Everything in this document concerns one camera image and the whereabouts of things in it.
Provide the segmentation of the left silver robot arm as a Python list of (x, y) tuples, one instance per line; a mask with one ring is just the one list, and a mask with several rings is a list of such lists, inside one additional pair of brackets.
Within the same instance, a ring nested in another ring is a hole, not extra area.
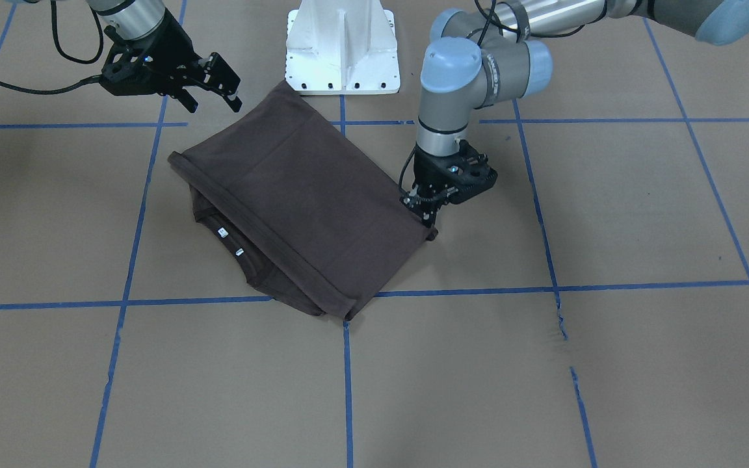
[(547, 38), (567, 38), (606, 18), (641, 17), (724, 46), (749, 33), (749, 1), (493, 1), (434, 19), (420, 72), (417, 137), (401, 202), (424, 226), (448, 204), (490, 190), (488, 157), (467, 141), (471, 112), (543, 91), (553, 76)]

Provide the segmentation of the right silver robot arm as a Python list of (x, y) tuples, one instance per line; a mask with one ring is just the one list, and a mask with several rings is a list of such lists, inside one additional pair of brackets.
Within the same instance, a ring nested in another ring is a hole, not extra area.
[(20, 88), (20, 92), (54, 95), (98, 83), (116, 97), (158, 94), (196, 112), (198, 103), (187, 91), (188, 86), (196, 86), (221, 97), (233, 112), (241, 109), (237, 95), (241, 78), (219, 53), (199, 56), (163, 2), (88, 1), (87, 5), (96, 26), (105, 26), (100, 38), (112, 41), (100, 75), (66, 88)]

